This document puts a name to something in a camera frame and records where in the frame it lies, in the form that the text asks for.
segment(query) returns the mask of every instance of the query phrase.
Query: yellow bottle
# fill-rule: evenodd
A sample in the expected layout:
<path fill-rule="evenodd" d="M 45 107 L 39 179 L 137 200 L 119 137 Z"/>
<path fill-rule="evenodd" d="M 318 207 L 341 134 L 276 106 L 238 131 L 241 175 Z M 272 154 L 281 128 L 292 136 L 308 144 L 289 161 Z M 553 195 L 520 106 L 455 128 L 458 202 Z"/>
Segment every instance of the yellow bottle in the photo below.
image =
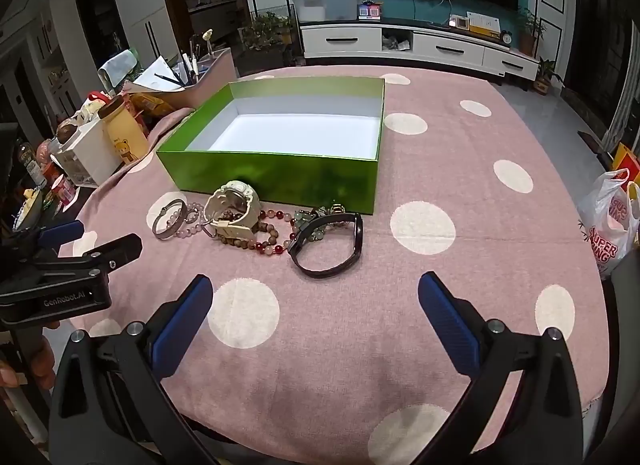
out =
<path fill-rule="evenodd" d="M 104 122 L 116 152 L 126 165 L 146 155 L 149 143 L 138 122 L 125 107 L 121 96 L 116 96 L 100 109 L 98 115 Z"/>

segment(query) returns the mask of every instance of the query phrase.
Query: blue gripper pad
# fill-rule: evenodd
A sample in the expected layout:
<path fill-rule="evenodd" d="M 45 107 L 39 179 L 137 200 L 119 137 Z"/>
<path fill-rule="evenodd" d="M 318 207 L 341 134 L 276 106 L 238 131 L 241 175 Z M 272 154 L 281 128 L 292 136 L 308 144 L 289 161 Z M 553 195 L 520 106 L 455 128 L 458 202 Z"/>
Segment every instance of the blue gripper pad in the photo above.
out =
<path fill-rule="evenodd" d="M 172 376 L 178 369 L 213 302 L 211 281 L 201 275 L 191 282 L 180 299 L 174 315 L 164 326 L 151 352 L 151 369 L 156 379 Z"/>
<path fill-rule="evenodd" d="M 480 369 L 480 344 L 456 309 L 456 299 L 432 271 L 420 278 L 418 300 L 456 371 L 474 378 Z"/>
<path fill-rule="evenodd" d="M 78 220 L 64 225 L 45 228 L 38 236 L 38 246 L 41 249 L 58 249 L 65 243 L 76 241 L 84 234 L 84 225 Z"/>

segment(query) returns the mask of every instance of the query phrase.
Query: alarm clock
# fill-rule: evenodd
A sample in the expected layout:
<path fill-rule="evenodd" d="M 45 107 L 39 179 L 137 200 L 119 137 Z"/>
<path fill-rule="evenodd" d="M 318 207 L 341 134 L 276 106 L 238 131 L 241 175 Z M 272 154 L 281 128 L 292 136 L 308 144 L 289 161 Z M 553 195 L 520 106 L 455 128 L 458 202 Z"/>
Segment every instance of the alarm clock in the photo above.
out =
<path fill-rule="evenodd" d="M 500 42 L 505 46 L 511 46 L 511 43 L 513 42 L 513 34 L 510 31 L 502 30 L 500 34 Z"/>

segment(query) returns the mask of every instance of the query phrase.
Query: polka dot tablecloth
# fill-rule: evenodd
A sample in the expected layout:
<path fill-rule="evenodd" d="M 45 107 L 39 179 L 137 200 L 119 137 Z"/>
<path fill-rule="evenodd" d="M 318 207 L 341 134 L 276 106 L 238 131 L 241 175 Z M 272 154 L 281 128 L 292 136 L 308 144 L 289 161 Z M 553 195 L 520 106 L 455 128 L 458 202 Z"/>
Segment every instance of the polka dot tablecloth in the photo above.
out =
<path fill-rule="evenodd" d="M 287 255 L 204 234 L 158 241 L 150 228 L 164 204 L 207 197 L 175 188 L 152 151 L 92 196 L 79 216 L 85 235 L 63 247 L 78 255 L 131 232 L 143 241 L 140 259 L 111 274 L 113 306 L 74 324 L 117 333 L 207 275 L 213 306 L 164 387 L 185 415 L 304 463 L 408 464 L 455 407 L 468 379 L 418 303 L 428 270 L 513 331 L 559 327 L 583 405 L 598 397 L 608 334 L 593 255 L 558 174 L 500 94 L 483 80 L 382 66 L 260 77 L 307 75 L 386 81 L 376 211 L 357 265 L 316 281 Z M 515 387 L 512 377 L 478 447 L 496 436 Z"/>

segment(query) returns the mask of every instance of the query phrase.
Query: plastic bag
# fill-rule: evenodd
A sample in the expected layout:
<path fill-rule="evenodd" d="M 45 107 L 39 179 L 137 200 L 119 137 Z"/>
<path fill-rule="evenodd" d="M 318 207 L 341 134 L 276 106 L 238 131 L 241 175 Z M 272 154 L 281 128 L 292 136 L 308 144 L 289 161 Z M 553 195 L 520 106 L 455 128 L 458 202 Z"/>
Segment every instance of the plastic bag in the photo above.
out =
<path fill-rule="evenodd" d="M 630 181 L 625 192 L 628 178 L 628 169 L 606 172 L 578 204 L 603 279 L 633 249 L 640 225 L 640 188 Z"/>

